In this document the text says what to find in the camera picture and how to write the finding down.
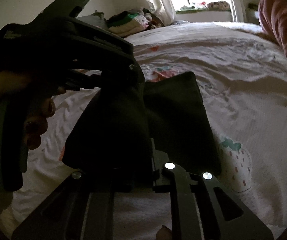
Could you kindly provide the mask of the left hand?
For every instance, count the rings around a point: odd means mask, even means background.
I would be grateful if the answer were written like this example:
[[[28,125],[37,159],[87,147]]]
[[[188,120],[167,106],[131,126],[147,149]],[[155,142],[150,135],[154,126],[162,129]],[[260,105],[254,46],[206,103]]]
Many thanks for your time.
[[[52,96],[63,93],[47,80],[0,73],[0,193],[23,186],[28,151],[39,147],[56,111]]]

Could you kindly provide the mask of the right hand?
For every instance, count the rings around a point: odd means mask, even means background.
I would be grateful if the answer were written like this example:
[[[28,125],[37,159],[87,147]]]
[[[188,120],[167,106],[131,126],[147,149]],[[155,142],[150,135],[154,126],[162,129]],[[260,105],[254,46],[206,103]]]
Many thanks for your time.
[[[156,240],[172,240],[172,230],[167,226],[162,225],[156,233]]]

